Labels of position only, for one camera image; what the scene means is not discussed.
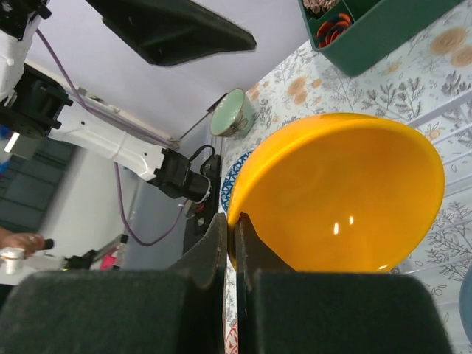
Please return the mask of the white wire dish rack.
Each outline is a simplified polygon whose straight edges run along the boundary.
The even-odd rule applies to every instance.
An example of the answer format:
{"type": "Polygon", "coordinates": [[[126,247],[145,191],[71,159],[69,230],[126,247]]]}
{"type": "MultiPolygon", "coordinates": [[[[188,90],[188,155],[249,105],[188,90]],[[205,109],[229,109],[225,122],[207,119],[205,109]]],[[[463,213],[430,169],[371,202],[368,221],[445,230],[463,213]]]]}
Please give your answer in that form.
{"type": "Polygon", "coordinates": [[[442,321],[461,328],[459,290],[471,267],[471,100],[418,127],[440,153],[444,199],[420,245],[394,270],[423,282],[442,321]]]}

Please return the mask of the solid blue bowl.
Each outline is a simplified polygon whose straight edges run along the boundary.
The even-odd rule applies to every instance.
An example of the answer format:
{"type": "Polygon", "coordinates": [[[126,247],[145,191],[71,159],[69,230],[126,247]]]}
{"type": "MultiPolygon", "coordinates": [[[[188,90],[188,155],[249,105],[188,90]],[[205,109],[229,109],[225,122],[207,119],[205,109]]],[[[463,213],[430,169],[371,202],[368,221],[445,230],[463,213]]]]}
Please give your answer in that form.
{"type": "Polygon", "coordinates": [[[459,314],[465,335],[472,344],[472,270],[468,269],[459,291],[459,314]]]}

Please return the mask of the person's hand in background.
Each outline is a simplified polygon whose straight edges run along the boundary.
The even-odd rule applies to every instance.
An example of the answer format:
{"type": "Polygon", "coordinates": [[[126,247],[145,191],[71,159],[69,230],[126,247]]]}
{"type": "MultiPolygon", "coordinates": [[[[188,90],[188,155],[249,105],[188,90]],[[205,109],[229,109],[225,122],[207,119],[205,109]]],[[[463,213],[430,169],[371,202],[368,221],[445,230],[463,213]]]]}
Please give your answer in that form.
{"type": "Polygon", "coordinates": [[[45,246],[45,239],[35,233],[15,233],[1,228],[0,233],[1,248],[20,248],[24,250],[24,257],[28,258],[45,246]]]}

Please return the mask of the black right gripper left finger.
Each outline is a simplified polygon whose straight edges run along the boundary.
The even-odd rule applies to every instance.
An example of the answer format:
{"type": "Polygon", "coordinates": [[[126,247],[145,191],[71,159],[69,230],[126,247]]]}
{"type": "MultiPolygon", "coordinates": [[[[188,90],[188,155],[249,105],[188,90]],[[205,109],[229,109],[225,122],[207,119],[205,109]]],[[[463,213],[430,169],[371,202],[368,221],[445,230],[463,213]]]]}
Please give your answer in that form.
{"type": "Polygon", "coordinates": [[[165,270],[44,271],[1,309],[3,353],[222,353],[227,224],[165,270]]]}

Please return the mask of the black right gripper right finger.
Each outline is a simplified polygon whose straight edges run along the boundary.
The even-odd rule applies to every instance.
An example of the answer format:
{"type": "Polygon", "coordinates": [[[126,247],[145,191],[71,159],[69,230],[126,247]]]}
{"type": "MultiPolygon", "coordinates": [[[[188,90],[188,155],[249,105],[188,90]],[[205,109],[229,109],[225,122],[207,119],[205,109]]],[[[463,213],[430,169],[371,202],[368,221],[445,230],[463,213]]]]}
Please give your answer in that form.
{"type": "Polygon", "coordinates": [[[297,272],[235,227],[240,353],[450,353],[431,295],[414,277],[297,272]]]}

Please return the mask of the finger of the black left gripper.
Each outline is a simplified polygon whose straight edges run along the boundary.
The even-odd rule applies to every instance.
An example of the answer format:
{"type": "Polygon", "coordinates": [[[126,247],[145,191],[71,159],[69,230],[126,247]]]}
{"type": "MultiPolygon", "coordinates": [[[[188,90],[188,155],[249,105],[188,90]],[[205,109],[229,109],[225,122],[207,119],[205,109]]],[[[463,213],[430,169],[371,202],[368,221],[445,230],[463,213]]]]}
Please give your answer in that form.
{"type": "Polygon", "coordinates": [[[90,1],[104,25],[154,66],[256,49],[254,36],[193,1],[90,1]]]}

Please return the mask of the yellow bowl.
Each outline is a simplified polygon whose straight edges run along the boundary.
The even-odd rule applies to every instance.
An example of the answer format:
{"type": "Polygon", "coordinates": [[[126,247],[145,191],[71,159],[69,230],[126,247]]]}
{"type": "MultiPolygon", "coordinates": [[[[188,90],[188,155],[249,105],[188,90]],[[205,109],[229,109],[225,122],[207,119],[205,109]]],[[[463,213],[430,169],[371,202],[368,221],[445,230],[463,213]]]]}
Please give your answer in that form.
{"type": "Polygon", "coordinates": [[[419,131],[364,114],[320,114],[254,149],[227,220],[234,231],[247,215],[297,271],[388,272],[426,236],[444,192],[442,159],[419,131]]]}

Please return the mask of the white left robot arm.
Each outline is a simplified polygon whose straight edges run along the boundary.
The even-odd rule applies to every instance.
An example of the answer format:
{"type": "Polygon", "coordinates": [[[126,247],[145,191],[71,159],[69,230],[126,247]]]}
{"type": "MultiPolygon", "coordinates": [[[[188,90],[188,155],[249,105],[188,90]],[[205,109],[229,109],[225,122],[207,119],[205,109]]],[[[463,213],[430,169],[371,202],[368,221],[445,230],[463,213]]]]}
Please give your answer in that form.
{"type": "MultiPolygon", "coordinates": [[[[103,23],[147,63],[175,66],[224,52],[253,50],[253,35],[193,1],[93,1],[103,23]]],[[[214,178],[195,173],[191,159],[99,118],[75,87],[26,64],[33,36],[51,11],[45,1],[1,3],[1,124],[20,137],[68,142],[133,171],[171,198],[197,204],[212,193],[214,178]]]]}

